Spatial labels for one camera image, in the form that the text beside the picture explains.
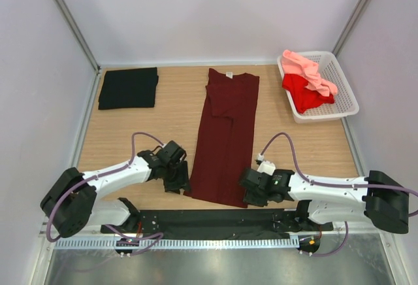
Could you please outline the dark red t shirt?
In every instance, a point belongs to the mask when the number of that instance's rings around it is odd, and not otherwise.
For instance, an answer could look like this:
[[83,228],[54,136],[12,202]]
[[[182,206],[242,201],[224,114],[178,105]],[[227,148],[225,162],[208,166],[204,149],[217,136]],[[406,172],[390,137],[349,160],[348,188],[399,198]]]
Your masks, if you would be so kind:
[[239,180],[251,167],[259,77],[208,71],[206,97],[189,178],[193,199],[246,208]]

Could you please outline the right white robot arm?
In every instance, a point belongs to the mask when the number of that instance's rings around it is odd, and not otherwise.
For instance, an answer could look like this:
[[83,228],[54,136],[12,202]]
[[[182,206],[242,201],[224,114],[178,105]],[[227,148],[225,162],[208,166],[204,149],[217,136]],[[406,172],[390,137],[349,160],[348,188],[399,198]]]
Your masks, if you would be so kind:
[[389,233],[409,231],[409,193],[381,171],[331,178],[287,169],[246,169],[240,185],[244,202],[258,207],[269,201],[297,201],[294,221],[303,230],[329,222],[364,222]]

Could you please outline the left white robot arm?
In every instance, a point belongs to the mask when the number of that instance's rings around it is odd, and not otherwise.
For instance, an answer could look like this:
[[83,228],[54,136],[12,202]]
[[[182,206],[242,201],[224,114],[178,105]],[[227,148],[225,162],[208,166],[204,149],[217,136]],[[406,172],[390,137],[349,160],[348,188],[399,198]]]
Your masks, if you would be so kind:
[[85,228],[99,226],[101,232],[134,233],[141,221],[140,212],[124,197],[113,201],[103,198],[133,184],[161,179],[166,192],[190,189],[186,151],[174,141],[155,150],[133,154],[130,160],[101,170],[81,173],[71,167],[63,171],[40,202],[48,218],[46,236],[51,229],[60,238],[69,238]]

